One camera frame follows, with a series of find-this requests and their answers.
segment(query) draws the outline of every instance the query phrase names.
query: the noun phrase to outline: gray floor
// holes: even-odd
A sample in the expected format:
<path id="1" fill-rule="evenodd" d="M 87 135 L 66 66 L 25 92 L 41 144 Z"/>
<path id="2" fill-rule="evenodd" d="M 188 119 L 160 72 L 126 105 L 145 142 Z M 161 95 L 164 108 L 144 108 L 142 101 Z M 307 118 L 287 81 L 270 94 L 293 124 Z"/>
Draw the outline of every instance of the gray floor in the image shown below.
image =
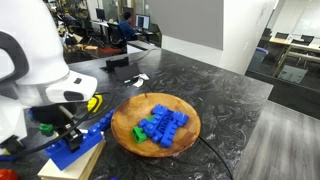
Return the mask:
<path id="1" fill-rule="evenodd" d="M 237 180 L 320 179 L 320 121 L 268 101 L 234 174 Z"/>

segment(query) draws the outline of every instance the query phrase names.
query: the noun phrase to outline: man in blue shirt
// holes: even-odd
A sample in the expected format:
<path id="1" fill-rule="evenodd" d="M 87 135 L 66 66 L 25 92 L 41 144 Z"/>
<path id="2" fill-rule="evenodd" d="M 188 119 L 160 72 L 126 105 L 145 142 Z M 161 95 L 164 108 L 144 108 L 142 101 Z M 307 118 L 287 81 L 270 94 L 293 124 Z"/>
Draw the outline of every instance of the man in blue shirt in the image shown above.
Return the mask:
<path id="1" fill-rule="evenodd" d="M 131 41 L 135 36 L 135 34 L 137 33 L 129 24 L 131 20 L 132 20 L 131 13 L 126 12 L 123 15 L 123 19 L 118 24 L 124 38 L 127 41 Z"/>

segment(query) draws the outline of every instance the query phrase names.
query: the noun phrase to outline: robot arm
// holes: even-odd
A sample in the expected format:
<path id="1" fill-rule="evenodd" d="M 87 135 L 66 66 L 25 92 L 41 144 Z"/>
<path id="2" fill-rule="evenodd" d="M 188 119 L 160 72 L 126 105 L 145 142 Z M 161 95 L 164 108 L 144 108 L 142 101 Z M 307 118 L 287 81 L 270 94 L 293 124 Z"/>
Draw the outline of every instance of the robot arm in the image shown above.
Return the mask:
<path id="1" fill-rule="evenodd" d="M 0 154 L 8 139 L 27 135 L 24 108 L 88 101 L 97 87 L 94 77 L 69 70 L 42 0 L 1 3 L 0 86 L 13 88 L 19 100 L 0 96 L 0 117 L 5 117 L 0 124 Z"/>

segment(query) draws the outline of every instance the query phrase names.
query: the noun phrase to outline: wooden bowl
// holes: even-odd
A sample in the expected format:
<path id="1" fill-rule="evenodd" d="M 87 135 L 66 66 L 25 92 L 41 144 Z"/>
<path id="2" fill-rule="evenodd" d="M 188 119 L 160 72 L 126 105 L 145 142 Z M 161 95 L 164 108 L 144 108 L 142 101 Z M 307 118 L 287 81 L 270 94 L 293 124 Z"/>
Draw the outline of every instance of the wooden bowl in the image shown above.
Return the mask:
<path id="1" fill-rule="evenodd" d="M 132 136 L 132 129 L 143 119 L 151 116 L 155 105 L 167 106 L 189 116 L 188 122 L 178 128 L 172 146 L 160 148 L 151 139 L 137 144 Z M 146 93 L 134 96 L 123 102 L 112 117 L 112 133 L 117 141 L 127 150 L 147 157 L 167 157 L 190 147 L 200 133 L 201 123 L 197 112 L 182 99 L 162 93 Z"/>

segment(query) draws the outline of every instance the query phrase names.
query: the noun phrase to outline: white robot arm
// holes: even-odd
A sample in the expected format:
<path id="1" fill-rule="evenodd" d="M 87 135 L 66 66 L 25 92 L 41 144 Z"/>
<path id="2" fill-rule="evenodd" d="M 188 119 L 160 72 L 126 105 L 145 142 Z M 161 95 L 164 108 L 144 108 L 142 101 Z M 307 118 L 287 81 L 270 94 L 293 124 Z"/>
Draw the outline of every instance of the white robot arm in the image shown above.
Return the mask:
<path id="1" fill-rule="evenodd" d="M 94 77 L 70 71 L 55 24 L 42 0 L 2 0 L 0 6 L 0 87 L 18 100 L 0 96 L 0 145 L 26 134 L 23 109 L 88 101 Z M 0 154 L 5 149 L 0 146 Z"/>

